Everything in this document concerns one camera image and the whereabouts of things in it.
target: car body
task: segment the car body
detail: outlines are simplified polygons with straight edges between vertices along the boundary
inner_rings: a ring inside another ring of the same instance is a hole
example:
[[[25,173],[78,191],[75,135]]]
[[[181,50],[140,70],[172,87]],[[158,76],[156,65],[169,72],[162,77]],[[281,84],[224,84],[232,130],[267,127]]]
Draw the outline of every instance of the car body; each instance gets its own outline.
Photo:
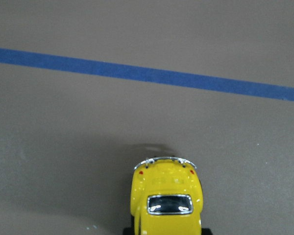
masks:
[[[203,206],[196,166],[183,158],[155,157],[134,168],[131,214],[135,235],[200,235]]]

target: floor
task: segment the floor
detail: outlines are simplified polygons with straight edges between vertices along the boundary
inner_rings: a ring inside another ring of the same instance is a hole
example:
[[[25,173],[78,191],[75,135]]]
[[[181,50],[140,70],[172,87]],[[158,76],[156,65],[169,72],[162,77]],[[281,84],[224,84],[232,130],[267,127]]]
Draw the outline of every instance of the floor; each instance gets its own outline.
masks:
[[[0,235],[122,234],[133,167],[168,154],[214,235],[294,235],[294,1],[0,1],[0,49],[131,66],[0,61]]]

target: toy car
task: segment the toy car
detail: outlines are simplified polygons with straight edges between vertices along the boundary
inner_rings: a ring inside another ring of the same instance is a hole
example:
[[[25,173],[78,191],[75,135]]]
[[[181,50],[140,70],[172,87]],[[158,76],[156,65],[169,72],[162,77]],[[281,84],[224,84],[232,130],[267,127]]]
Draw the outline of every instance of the toy car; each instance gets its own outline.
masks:
[[[131,214],[135,235],[200,235],[203,196],[196,166],[155,157],[134,167]]]

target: gray floor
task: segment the gray floor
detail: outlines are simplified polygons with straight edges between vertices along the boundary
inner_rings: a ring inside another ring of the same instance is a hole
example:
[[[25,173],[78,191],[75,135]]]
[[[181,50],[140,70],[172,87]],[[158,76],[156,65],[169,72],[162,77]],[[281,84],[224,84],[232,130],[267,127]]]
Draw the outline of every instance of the gray floor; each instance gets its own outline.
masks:
[[[294,87],[294,1],[0,1],[0,47]],[[214,235],[294,235],[294,102],[0,64],[0,235],[122,234],[165,154]]]

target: blue tape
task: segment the blue tape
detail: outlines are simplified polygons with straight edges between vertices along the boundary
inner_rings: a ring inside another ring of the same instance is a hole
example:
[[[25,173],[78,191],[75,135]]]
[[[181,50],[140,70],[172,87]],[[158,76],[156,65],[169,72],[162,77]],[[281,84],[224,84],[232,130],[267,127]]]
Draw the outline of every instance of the blue tape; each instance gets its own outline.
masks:
[[[294,101],[294,88],[0,48],[0,63]]]

